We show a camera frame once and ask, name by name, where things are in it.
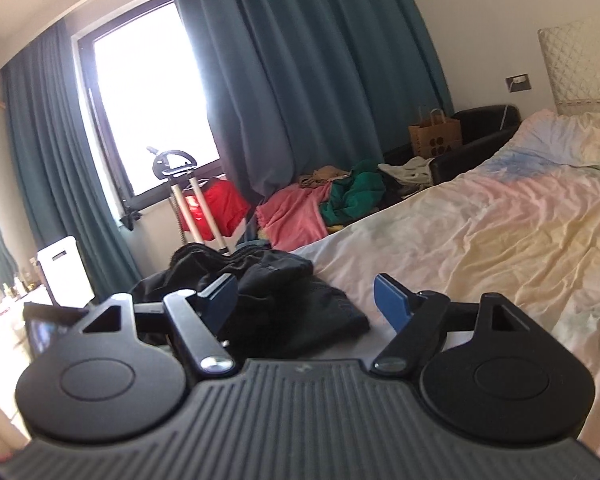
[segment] quilted headboard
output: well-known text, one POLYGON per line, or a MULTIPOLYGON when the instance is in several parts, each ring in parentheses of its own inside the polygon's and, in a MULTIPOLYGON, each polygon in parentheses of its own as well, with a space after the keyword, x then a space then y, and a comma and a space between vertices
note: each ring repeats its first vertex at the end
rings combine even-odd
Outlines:
POLYGON ((600 112, 600 16, 538 31, 558 113, 600 112))

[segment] pink towel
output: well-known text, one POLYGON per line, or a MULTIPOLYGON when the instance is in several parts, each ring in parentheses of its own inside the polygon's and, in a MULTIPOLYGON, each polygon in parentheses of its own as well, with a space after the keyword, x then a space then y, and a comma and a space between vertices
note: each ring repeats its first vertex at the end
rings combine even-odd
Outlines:
POLYGON ((328 233, 318 204, 329 198, 330 191, 331 183, 313 189, 291 184, 257 206, 258 224, 272 247, 293 251, 324 238, 328 233))

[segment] window pane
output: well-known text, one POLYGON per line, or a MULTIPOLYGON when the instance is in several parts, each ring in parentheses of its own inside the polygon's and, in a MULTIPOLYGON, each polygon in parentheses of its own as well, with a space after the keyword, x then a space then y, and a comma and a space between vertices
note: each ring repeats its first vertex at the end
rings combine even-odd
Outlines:
POLYGON ((199 166, 218 160, 198 67, 175 5, 94 43, 98 84, 135 194, 160 184, 146 150, 184 150, 199 166))

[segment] window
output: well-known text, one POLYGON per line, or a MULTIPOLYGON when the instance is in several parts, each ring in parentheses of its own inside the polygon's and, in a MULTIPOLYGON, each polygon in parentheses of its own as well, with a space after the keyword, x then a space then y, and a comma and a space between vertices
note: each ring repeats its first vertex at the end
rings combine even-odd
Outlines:
POLYGON ((78 42, 91 113, 125 209, 168 197, 148 146, 183 150, 196 176, 222 173, 189 39, 172 0, 152 0, 78 42))

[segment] wrinkled bedding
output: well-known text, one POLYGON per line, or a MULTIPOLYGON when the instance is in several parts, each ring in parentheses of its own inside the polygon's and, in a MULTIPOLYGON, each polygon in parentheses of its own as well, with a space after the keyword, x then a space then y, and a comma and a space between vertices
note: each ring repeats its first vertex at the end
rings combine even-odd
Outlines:
POLYGON ((600 150, 593 162, 571 153, 566 165, 568 125, 538 112, 475 170, 297 250, 372 323, 368 335, 321 356, 368 361, 394 336, 373 301, 380 272, 453 301, 500 292, 593 374, 596 400, 580 438, 600 455, 600 150), (557 148, 538 144, 538 132, 557 148))

